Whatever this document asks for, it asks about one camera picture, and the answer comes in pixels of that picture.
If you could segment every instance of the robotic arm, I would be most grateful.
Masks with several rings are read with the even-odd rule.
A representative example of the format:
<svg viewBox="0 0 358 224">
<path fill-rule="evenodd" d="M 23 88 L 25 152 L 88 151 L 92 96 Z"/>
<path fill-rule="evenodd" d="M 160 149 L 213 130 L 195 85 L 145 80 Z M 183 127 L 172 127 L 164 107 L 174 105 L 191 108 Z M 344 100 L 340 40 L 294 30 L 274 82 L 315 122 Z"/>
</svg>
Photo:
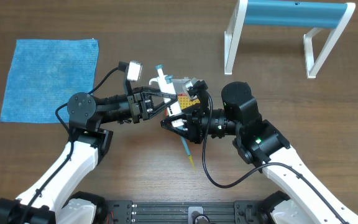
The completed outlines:
<svg viewBox="0 0 358 224">
<path fill-rule="evenodd" d="M 78 192 L 67 202 L 82 178 L 109 151 L 113 132 L 101 129 L 100 125 L 113 121 L 139 123 L 140 119 L 151 119 L 177 101 L 176 95 L 162 93 L 156 88 L 132 89 L 130 82 L 136 82 L 142 71 L 139 62 L 120 62 L 116 70 L 125 73 L 125 94 L 100 99 L 91 92 L 76 93 L 69 99 L 67 111 L 71 140 L 32 187 L 15 200 L 0 199 L 0 223 L 103 223 L 108 211 L 102 197 Z M 169 100 L 155 106 L 152 96 Z"/>
<path fill-rule="evenodd" d="M 192 79 L 183 88 L 190 100 L 198 98 L 200 104 L 163 120 L 162 127 L 196 144 L 204 140 L 204 171 L 217 187 L 232 187 L 257 170 L 279 185 L 287 194 L 273 194 L 261 204 L 261 223 L 358 223 L 358 216 L 310 172 L 289 141 L 270 122 L 262 120 L 247 83 L 233 82 L 222 89 L 223 110 L 213 110 L 204 81 Z M 171 125 L 176 119 L 185 121 L 185 129 Z M 204 161 L 208 134 L 212 138 L 235 136 L 233 146 L 244 162 L 255 165 L 255 169 L 233 184 L 216 183 Z"/>
</svg>

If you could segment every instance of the cable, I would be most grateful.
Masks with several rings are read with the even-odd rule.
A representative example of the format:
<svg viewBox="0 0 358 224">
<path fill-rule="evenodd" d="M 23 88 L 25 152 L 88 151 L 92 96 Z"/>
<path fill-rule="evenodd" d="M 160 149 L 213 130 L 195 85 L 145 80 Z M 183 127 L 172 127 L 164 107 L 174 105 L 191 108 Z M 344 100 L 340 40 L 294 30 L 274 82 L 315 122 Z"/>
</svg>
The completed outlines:
<svg viewBox="0 0 358 224">
<path fill-rule="evenodd" d="M 236 186 L 237 184 L 240 184 L 243 180 L 245 180 L 247 177 L 249 177 L 250 175 L 252 175 L 254 172 L 257 172 L 258 170 L 262 170 L 264 167 L 268 167 L 268 166 L 282 166 L 287 168 L 288 170 L 292 171 L 299 179 L 303 180 L 305 182 L 305 184 L 307 186 L 309 186 L 312 191 L 314 191 L 316 193 L 316 195 L 324 202 L 324 204 L 327 205 L 327 207 L 330 209 L 330 211 L 332 211 L 332 213 L 336 216 L 337 219 L 339 219 L 339 221 L 342 224 L 346 224 L 348 222 L 346 222 L 339 214 L 338 212 L 332 207 L 331 204 L 329 204 L 329 202 L 323 197 L 323 195 L 321 195 L 320 192 L 318 192 L 318 190 L 298 171 L 296 171 L 295 169 L 293 169 L 292 167 L 280 163 L 280 162 L 269 162 L 267 164 L 262 164 L 261 166 L 258 166 L 256 168 L 253 168 L 252 170 L 250 170 L 248 173 L 246 173 L 245 175 L 243 175 L 240 179 L 236 180 L 235 182 L 228 184 L 228 185 L 221 185 L 218 184 L 217 182 L 215 182 L 212 177 L 209 175 L 208 170 L 206 168 L 206 163 L 205 163 L 205 148 L 206 148 L 206 140 L 207 140 L 207 136 L 208 136 L 208 130 L 209 130 L 209 124 L 211 122 L 211 118 L 212 118 L 212 110 L 213 110 L 213 102 L 212 102 L 212 98 L 211 95 L 206 92 L 206 94 L 208 95 L 208 101 L 209 101 L 209 118 L 208 118 L 208 123 L 206 125 L 206 132 L 205 132 L 205 137 L 204 137 L 204 143 L 203 143 L 203 154 L 202 154 L 202 161 L 203 161 L 203 168 L 205 171 L 205 174 L 207 176 L 207 178 L 209 179 L 209 181 L 211 181 L 211 183 L 219 188 L 222 189 L 228 189 L 231 187 Z"/>
<path fill-rule="evenodd" d="M 88 94 L 92 94 L 93 92 L 95 92 L 106 80 L 107 78 L 116 70 L 118 70 L 118 67 L 112 69 L 109 73 L 107 73 L 107 75 L 100 81 L 100 83 L 93 88 L 93 90 L 91 90 Z M 66 129 L 67 133 L 68 133 L 68 140 L 71 143 L 70 145 L 70 152 L 67 154 L 66 159 L 62 162 L 62 164 L 60 164 L 59 167 L 57 167 L 57 169 L 55 170 L 55 172 L 52 173 L 52 175 L 50 177 L 48 177 L 48 179 L 41 185 L 41 187 L 37 190 L 35 190 L 35 195 L 31 198 L 30 202 L 27 204 L 27 207 L 25 208 L 23 215 L 20 219 L 20 224 L 24 224 L 24 220 L 30 210 L 31 205 L 35 202 L 35 200 L 38 198 L 38 196 L 42 193 L 42 191 L 44 190 L 44 188 L 49 184 L 49 182 L 56 176 L 56 174 L 59 173 L 59 171 L 66 165 L 66 163 L 71 160 L 71 156 L 73 155 L 74 152 L 74 143 L 73 143 L 73 136 L 71 134 L 70 128 L 65 124 L 65 122 L 61 119 L 61 117 L 59 116 L 59 111 L 63 108 L 67 106 L 67 103 L 59 106 L 56 111 L 55 111 L 55 115 L 57 117 L 57 119 L 59 120 L 59 122 L 63 125 L 63 127 Z"/>
</svg>

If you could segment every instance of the yellow pipette tip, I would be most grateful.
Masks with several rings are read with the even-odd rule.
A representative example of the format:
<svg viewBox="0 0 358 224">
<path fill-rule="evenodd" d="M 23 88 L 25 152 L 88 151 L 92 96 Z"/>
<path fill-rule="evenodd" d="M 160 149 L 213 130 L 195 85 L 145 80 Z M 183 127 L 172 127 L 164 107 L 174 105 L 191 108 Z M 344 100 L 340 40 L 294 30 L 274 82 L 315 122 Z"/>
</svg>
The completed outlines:
<svg viewBox="0 0 358 224">
<path fill-rule="evenodd" d="M 194 166 L 193 158 L 191 158 L 191 155 L 189 156 L 189 160 L 191 162 L 191 166 L 193 166 L 194 171 L 196 171 L 196 166 Z"/>
</svg>

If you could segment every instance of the blue towel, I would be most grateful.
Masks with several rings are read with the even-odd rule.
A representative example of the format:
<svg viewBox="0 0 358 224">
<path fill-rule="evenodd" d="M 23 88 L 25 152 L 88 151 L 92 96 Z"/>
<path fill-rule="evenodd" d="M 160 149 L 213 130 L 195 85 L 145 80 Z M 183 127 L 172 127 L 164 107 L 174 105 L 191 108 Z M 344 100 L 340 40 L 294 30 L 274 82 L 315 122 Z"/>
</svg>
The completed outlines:
<svg viewBox="0 0 358 224">
<path fill-rule="evenodd" d="M 55 110 L 93 88 L 97 40 L 17 40 L 8 74 L 2 122 L 58 123 Z M 68 122 L 67 109 L 59 115 Z"/>
</svg>

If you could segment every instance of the wooden surface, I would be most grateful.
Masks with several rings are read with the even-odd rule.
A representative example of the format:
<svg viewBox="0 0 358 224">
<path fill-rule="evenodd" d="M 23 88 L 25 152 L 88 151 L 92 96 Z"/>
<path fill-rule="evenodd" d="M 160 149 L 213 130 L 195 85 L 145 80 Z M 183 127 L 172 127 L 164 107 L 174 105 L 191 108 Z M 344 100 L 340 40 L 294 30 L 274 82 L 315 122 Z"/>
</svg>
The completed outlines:
<svg viewBox="0 0 358 224">
<path fill-rule="evenodd" d="M 118 61 L 138 60 L 144 64 L 139 85 L 147 85 L 157 75 L 154 66 L 163 64 L 164 72 L 177 78 L 205 79 L 215 108 L 222 107 L 225 84 L 248 82 L 263 117 L 358 214 L 355 2 L 354 16 L 317 79 L 307 80 L 302 35 L 308 29 L 289 27 L 244 27 L 233 76 L 223 75 L 223 32 L 236 0 L 0 1 L 0 113 L 16 39 L 95 38 L 100 47 L 96 82 Z M 327 34 L 315 38 L 316 50 Z M 114 74 L 96 96 L 122 94 L 121 80 L 122 74 Z M 232 189 L 214 187 L 202 170 L 201 146 L 190 144 L 194 172 L 179 137 L 160 127 L 161 118 L 104 125 L 115 132 L 110 152 L 77 190 L 142 202 L 261 200 L 278 190 L 261 174 Z M 0 123 L 0 197 L 13 199 L 30 187 L 60 155 L 66 139 L 60 124 Z M 237 155 L 232 139 L 208 141 L 207 165 L 219 183 L 252 168 Z"/>
</svg>

